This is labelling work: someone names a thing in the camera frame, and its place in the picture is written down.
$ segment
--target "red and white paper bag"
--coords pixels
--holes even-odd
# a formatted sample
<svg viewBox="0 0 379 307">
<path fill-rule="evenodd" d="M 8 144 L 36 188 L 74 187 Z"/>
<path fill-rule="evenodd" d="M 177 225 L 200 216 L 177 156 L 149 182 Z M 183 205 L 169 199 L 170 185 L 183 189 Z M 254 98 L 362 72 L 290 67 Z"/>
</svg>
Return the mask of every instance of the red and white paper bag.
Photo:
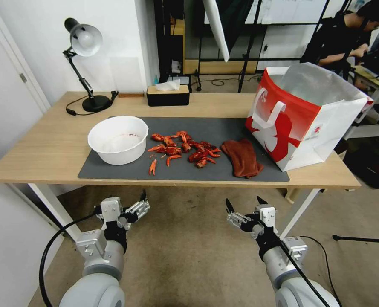
<svg viewBox="0 0 379 307">
<path fill-rule="evenodd" d="M 308 70 L 297 75 L 296 82 L 301 85 L 301 78 L 307 78 L 303 83 L 306 96 L 317 97 L 313 95 L 318 93 L 325 97 L 321 99 L 325 104 L 311 103 L 275 84 L 271 76 L 279 79 L 289 67 L 267 67 L 246 119 L 246 127 L 282 171 L 324 162 L 368 101 L 335 73 L 312 64 L 300 65 Z"/>
</svg>

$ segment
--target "lamp base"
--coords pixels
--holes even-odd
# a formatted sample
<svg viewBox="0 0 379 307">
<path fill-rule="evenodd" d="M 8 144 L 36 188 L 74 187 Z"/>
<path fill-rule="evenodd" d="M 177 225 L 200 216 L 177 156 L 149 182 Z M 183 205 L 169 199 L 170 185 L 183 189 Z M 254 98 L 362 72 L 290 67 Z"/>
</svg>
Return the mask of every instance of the lamp base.
<svg viewBox="0 0 379 307">
<path fill-rule="evenodd" d="M 90 97 L 83 101 L 83 109 L 87 112 L 100 112 L 111 106 L 111 101 L 108 97 L 97 95 L 93 99 Z"/>
</svg>

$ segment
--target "lamp arm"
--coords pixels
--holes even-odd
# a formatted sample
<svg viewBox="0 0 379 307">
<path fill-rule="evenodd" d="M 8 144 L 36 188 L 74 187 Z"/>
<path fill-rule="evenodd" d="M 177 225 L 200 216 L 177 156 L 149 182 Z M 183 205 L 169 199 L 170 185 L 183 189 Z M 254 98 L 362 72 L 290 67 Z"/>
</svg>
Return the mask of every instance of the lamp arm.
<svg viewBox="0 0 379 307">
<path fill-rule="evenodd" d="M 93 95 L 93 89 L 92 89 L 92 87 L 89 85 L 89 83 L 87 82 L 87 80 L 80 75 L 80 73 L 78 72 L 77 68 L 75 67 L 75 65 L 73 63 L 72 58 L 75 55 L 77 55 L 77 53 L 71 51 L 71 47 L 70 47 L 69 49 L 63 51 L 63 54 L 66 57 L 66 59 L 69 61 L 69 63 L 71 65 L 71 67 L 73 68 L 73 70 L 75 71 L 75 73 L 76 73 L 76 75 L 78 77 L 78 80 L 81 82 L 81 85 L 87 91 L 88 97 L 91 98 L 91 99 L 93 99 L 94 95 Z"/>
</svg>

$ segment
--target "paper bag handle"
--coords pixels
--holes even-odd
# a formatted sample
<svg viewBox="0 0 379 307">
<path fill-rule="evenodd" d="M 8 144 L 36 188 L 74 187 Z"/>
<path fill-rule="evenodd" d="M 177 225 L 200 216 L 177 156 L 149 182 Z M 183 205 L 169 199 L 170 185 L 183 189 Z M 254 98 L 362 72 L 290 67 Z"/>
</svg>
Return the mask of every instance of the paper bag handle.
<svg viewBox="0 0 379 307">
<path fill-rule="evenodd" d="M 275 107 L 272 110 L 272 113 L 269 115 L 269 118 L 267 121 L 265 121 L 263 118 L 259 116 L 259 114 L 256 113 L 256 105 L 259 100 L 259 98 L 263 95 L 263 93 L 266 91 L 264 87 L 262 87 L 259 92 L 256 94 L 255 101 L 253 102 L 253 114 L 252 119 L 255 121 L 259 126 L 262 127 L 262 129 L 267 129 L 269 127 L 272 127 L 275 124 L 276 119 L 279 116 L 280 112 L 283 112 L 286 109 L 286 105 L 278 101 L 275 104 Z"/>
</svg>

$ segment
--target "lamp shade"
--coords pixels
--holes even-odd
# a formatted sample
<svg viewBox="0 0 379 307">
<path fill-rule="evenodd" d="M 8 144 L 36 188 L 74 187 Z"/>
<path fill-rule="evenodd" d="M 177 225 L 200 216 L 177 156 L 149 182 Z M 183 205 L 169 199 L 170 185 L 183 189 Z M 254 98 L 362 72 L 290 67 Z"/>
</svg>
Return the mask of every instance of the lamp shade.
<svg viewBox="0 0 379 307">
<path fill-rule="evenodd" d="M 80 24 L 74 18 L 67 18 L 64 26 L 70 32 L 70 43 L 75 53 L 87 57 L 99 51 L 103 37 L 96 27 Z"/>
</svg>

